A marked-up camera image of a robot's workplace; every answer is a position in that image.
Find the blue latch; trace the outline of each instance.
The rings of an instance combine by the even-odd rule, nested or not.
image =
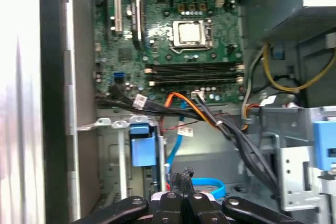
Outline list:
[[[138,136],[136,136],[143,134],[150,136],[144,138],[137,138]],[[150,133],[149,125],[132,124],[130,126],[130,135],[133,166],[156,165],[155,133]]]
[[[336,122],[313,122],[317,168],[330,170],[336,164]]]

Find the yellow cable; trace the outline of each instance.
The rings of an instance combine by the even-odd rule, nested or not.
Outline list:
[[[335,48],[334,56],[332,57],[331,61],[318,75],[316,75],[314,78],[312,78],[310,81],[308,81],[304,85],[301,85],[301,86],[296,87],[296,88],[289,88],[289,87],[281,86],[273,80],[272,75],[269,71],[268,49],[269,49],[269,45],[266,45],[265,50],[263,52],[263,57],[264,57],[263,66],[264,66],[264,71],[265,71],[266,77],[276,88],[278,88],[282,91],[287,91],[287,92],[298,92],[299,90],[306,89],[306,88],[310,87],[311,85],[313,85],[314,83],[319,81],[328,72],[328,70],[334,65],[334,63],[336,62],[336,48]]]

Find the sticker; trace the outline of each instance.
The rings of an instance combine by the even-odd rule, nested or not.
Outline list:
[[[263,99],[259,106],[265,106],[274,103],[276,97],[276,95],[271,95],[270,97]]]
[[[177,134],[182,136],[194,136],[194,130],[193,128],[189,127],[179,127]]]
[[[133,102],[133,107],[139,110],[142,110],[143,107],[145,106],[146,101],[147,101],[147,97],[141,94],[137,94]]]

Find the green circuit board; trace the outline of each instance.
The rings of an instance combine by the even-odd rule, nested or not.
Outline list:
[[[132,0],[95,0],[97,92],[117,83],[131,98],[141,93],[158,103],[171,91],[195,90],[211,104],[238,103],[244,68],[237,1],[141,0],[137,47]],[[183,46],[192,43],[196,48]]]

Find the black plastic part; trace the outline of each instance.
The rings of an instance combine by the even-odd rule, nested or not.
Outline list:
[[[227,198],[222,204],[222,211],[224,214],[238,221],[245,221],[251,224],[303,224],[286,215],[282,215],[239,197]]]
[[[215,209],[209,198],[202,193],[189,194],[183,204],[183,223],[229,224],[225,215]]]
[[[72,222],[72,224],[125,223],[130,220],[138,219],[147,212],[147,200],[139,196],[132,196]]]
[[[163,194],[151,223],[180,224],[182,200],[175,193]]]
[[[194,186],[189,173],[176,173],[171,175],[170,179],[171,191],[187,197],[194,193]]]

